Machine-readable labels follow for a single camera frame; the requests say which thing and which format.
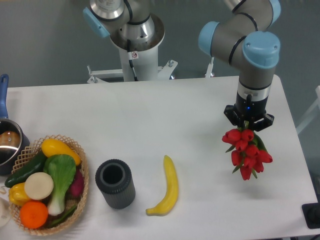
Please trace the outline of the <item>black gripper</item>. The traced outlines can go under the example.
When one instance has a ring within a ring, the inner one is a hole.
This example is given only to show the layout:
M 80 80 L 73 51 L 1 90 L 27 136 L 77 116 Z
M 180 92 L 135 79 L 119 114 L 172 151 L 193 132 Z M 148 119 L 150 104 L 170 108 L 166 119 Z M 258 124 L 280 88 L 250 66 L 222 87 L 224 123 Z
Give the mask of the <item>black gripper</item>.
M 237 94 L 235 104 L 227 105 L 223 113 L 233 126 L 260 132 L 272 126 L 275 118 L 266 112 L 267 101 L 268 97 L 255 101 L 251 94 L 245 98 Z

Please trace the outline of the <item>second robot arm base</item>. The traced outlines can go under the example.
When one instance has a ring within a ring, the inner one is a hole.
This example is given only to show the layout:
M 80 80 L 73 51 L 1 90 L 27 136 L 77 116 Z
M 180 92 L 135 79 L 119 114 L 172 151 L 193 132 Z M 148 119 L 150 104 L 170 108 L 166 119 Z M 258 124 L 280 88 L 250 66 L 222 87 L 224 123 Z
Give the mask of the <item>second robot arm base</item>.
M 82 14 L 96 35 L 110 37 L 128 52 L 157 47 L 165 36 L 164 24 L 151 13 L 149 0 L 91 0 Z

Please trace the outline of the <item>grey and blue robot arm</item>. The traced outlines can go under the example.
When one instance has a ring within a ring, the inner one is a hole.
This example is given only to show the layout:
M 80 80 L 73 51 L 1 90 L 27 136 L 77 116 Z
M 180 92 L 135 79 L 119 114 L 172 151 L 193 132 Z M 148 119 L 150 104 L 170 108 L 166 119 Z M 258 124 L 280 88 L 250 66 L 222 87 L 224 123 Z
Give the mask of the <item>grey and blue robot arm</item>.
M 235 104 L 224 114 L 232 125 L 261 131 L 273 124 L 266 105 L 280 59 L 279 38 L 268 31 L 281 14 L 278 0 L 227 0 L 233 16 L 224 23 L 208 22 L 198 36 L 205 54 L 239 70 Z

